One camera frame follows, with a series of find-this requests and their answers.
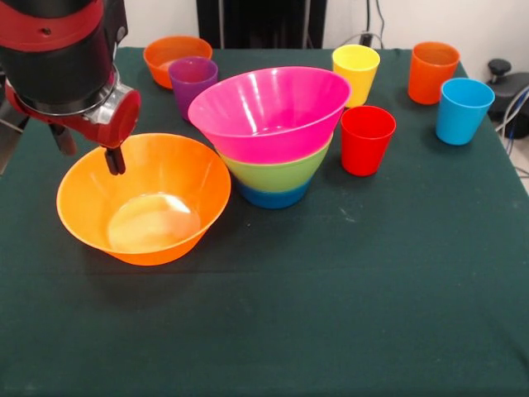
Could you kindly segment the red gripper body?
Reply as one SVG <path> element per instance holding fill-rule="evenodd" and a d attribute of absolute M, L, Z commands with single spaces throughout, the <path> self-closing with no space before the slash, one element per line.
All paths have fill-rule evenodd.
<path fill-rule="evenodd" d="M 37 112 L 17 96 L 10 82 L 7 82 L 6 95 L 17 111 L 47 124 L 79 132 L 89 141 L 111 149 L 119 147 L 134 131 L 141 106 L 140 93 L 119 80 L 100 103 L 72 114 Z"/>

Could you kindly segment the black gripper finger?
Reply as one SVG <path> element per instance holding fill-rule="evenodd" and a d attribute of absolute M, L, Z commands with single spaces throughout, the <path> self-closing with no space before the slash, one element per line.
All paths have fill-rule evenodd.
<path fill-rule="evenodd" d="M 126 164 L 120 146 L 107 148 L 104 155 L 108 170 L 112 175 L 123 175 L 126 172 Z"/>
<path fill-rule="evenodd" d="M 51 123 L 49 128 L 60 152 L 63 155 L 74 155 L 77 151 L 77 146 L 69 129 L 54 123 Z"/>

